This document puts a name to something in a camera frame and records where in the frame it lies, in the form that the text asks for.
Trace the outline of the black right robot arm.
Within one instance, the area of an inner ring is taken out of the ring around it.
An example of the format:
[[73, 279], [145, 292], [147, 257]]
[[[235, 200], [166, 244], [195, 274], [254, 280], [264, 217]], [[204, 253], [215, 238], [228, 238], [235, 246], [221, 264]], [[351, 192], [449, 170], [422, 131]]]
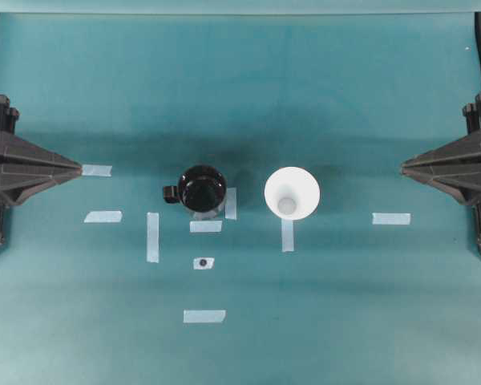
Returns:
[[402, 163], [401, 174], [473, 208], [481, 254], [481, 92], [463, 107], [467, 134]]

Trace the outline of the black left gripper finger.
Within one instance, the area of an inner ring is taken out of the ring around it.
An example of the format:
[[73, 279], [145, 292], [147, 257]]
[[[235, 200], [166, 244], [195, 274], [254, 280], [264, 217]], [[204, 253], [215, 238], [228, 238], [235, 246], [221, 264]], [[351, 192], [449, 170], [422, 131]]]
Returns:
[[0, 202], [18, 206], [33, 195], [82, 176], [81, 171], [50, 175], [0, 174]]
[[0, 164], [52, 167], [82, 174], [81, 164], [5, 131], [0, 131]]

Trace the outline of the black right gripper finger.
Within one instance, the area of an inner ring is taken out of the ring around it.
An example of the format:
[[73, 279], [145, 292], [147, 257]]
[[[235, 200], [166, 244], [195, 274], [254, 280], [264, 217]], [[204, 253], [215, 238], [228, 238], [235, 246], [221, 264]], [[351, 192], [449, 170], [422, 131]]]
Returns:
[[481, 186], [476, 184], [468, 184], [465, 182], [460, 183], [459, 181], [445, 181], [441, 178], [433, 178], [424, 173], [410, 170], [402, 170], [401, 174], [419, 182], [420, 184], [428, 185], [446, 193], [461, 205], [471, 206], [481, 203]]
[[481, 171], [481, 132], [472, 132], [434, 150], [420, 154], [401, 165], [402, 174], [411, 171], [436, 175], [441, 167], [448, 172]]

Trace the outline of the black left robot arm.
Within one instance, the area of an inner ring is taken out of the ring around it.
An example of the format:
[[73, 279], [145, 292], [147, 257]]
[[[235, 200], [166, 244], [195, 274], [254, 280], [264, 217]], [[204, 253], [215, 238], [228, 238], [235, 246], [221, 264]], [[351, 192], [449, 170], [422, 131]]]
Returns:
[[0, 95], [0, 245], [5, 212], [28, 198], [82, 175], [83, 166], [15, 135], [19, 111]]

